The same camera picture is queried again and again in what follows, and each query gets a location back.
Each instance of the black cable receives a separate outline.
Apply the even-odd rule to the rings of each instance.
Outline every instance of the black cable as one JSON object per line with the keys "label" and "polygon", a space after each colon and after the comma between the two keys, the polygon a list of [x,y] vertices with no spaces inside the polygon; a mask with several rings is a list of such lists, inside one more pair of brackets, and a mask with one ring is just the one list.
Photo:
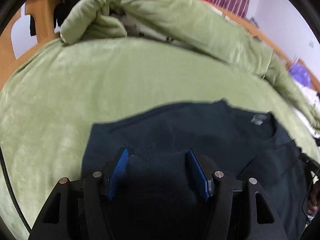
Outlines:
{"label": "black cable", "polygon": [[30,233],[31,232],[31,228],[30,228],[28,222],[26,221],[25,217],[23,216],[22,211],[21,211],[21,209],[20,209],[20,207],[18,205],[17,199],[14,196],[14,192],[12,190],[12,186],[11,186],[11,183],[10,183],[10,180],[9,180],[7,168],[5,167],[4,157],[3,157],[3,154],[2,154],[1,146],[0,146],[0,164],[1,164],[1,169],[2,169],[3,176],[4,176],[4,180],[5,180],[5,183],[7,185],[7,188],[8,188],[11,200],[13,202],[13,205],[16,208],[16,211],[17,211],[19,217],[21,218],[22,223],[24,224],[24,226],[26,227],[26,229]]}

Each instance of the green bedsheet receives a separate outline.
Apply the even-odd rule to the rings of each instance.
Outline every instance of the green bedsheet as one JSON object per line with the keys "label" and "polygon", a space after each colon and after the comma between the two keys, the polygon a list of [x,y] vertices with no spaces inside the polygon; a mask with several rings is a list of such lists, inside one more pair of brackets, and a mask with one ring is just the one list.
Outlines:
{"label": "green bedsheet", "polygon": [[[161,1],[82,0],[62,27],[64,42],[47,44],[5,84],[0,93],[0,144],[13,190],[31,226],[61,177],[79,179],[92,123],[114,122],[171,102],[225,98],[231,106],[272,111],[297,145],[319,162],[307,129],[271,86],[285,90],[291,82],[278,70],[272,52],[197,0]],[[207,55],[128,38],[121,23],[106,16],[106,7],[96,6],[101,2],[135,11],[132,15],[139,14],[136,18],[144,24]],[[170,10],[172,17],[165,20]],[[318,117],[300,94],[287,100],[309,111],[317,124]],[[18,239],[27,239],[2,175],[0,194],[0,216]]]}

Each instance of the shirt tag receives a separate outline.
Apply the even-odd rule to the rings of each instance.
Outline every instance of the shirt tag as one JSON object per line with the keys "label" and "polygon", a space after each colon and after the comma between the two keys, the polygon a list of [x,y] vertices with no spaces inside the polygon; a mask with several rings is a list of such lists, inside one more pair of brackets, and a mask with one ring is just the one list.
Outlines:
{"label": "shirt tag", "polygon": [[263,121],[266,120],[267,117],[263,114],[256,114],[252,119],[251,123],[255,125],[262,125]]}

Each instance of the ribbed blue pad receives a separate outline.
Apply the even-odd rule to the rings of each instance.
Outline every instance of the ribbed blue pad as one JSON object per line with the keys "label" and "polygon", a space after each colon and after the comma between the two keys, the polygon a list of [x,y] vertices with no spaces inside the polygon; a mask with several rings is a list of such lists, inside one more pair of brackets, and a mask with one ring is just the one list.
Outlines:
{"label": "ribbed blue pad", "polygon": [[204,198],[205,201],[207,201],[210,197],[208,181],[204,175],[204,172],[195,154],[191,149],[188,151],[187,156],[188,156],[189,165],[191,167],[191,172],[196,182],[199,194],[201,197]]}
{"label": "ribbed blue pad", "polygon": [[112,198],[116,195],[116,190],[119,186],[120,181],[123,178],[128,159],[128,150],[124,149],[124,151],[121,154],[121,157],[119,158],[118,163],[116,164],[115,169],[113,170],[111,177],[109,178],[109,187],[107,192],[108,201],[111,201]]}

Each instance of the folded blanket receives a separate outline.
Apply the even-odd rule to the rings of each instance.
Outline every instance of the folded blanket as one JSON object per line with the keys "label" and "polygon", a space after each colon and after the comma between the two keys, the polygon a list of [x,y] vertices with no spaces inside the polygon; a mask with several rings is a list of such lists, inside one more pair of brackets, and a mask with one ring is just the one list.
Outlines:
{"label": "folded blanket", "polygon": [[190,44],[211,57],[265,78],[288,102],[300,110],[314,128],[320,114],[309,105],[272,50],[253,39],[199,0],[81,0],[62,25],[66,44],[82,39],[127,35],[123,24],[109,16],[121,9],[146,26]]}

